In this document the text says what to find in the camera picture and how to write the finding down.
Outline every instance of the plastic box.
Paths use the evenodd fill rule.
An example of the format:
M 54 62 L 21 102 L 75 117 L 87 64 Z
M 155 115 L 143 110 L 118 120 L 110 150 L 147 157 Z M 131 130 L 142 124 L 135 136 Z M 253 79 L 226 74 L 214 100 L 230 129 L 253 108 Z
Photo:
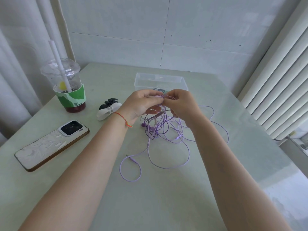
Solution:
M 173 75 L 162 75 L 152 73 L 137 73 L 135 79 L 135 90 L 142 89 L 162 89 L 171 91 L 173 89 L 183 89 L 188 91 L 188 87 L 183 77 Z

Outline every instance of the drink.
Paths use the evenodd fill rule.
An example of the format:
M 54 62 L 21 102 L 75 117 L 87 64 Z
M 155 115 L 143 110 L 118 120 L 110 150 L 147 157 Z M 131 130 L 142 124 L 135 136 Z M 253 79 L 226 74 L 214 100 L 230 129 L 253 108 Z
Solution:
M 79 77 L 80 66 L 68 58 L 61 58 L 61 62 L 65 75 L 61 74 L 55 59 L 42 66 L 41 73 L 52 84 L 53 90 L 65 110 L 69 113 L 80 112 L 86 107 L 84 87 Z

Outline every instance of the red string bracelet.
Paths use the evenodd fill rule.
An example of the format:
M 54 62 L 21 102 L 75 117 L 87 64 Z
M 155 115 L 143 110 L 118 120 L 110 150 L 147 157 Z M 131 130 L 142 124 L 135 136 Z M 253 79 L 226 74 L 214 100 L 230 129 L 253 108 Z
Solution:
M 113 112 L 113 113 L 116 113 L 116 114 L 118 114 L 118 115 L 120 115 L 125 121 L 126 121 L 126 119 L 125 119 L 125 117 L 123 117 L 121 114 L 119 114 L 118 112 Z M 131 126 L 127 121 L 126 121 L 126 123 L 125 123 L 128 127 L 133 127 L 133 126 Z

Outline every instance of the person's left hand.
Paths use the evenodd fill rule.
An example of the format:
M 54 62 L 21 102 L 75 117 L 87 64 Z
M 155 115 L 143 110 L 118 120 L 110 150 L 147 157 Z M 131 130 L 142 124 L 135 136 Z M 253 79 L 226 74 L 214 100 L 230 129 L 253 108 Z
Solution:
M 118 109 L 118 113 L 124 116 L 127 122 L 132 125 L 137 117 L 143 114 L 157 114 L 161 111 L 161 104 L 164 101 L 163 97 L 156 95 L 164 95 L 157 90 L 139 90 L 133 92 Z

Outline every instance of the smartphone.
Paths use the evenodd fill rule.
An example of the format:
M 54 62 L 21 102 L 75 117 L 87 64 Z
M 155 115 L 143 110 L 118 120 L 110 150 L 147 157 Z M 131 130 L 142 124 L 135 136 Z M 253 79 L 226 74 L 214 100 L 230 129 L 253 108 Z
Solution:
M 87 127 L 77 120 L 72 120 L 20 149 L 14 156 L 26 171 L 32 172 L 88 133 L 90 130 Z

